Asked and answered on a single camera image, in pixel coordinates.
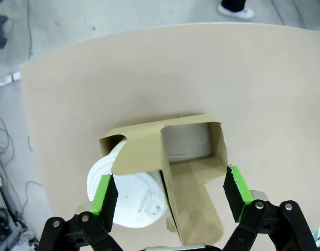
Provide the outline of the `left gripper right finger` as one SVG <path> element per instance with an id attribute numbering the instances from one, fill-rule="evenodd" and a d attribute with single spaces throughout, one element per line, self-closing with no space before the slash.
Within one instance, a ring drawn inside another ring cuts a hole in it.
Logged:
<path id="1" fill-rule="evenodd" d="M 228 166 L 223 188 L 236 227 L 224 250 L 251 250 L 258 234 L 267 234 L 276 250 L 310 250 L 311 231 L 299 204 L 279 206 L 255 199 L 238 166 Z"/>

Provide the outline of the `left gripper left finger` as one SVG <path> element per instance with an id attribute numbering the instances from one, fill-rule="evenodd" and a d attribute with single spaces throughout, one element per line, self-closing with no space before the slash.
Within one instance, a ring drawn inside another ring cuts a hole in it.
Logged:
<path id="1" fill-rule="evenodd" d="M 49 218 L 42 231 L 38 250 L 122 250 L 110 236 L 118 198 L 113 175 L 103 175 L 90 210 L 75 214 L 68 221 Z"/>

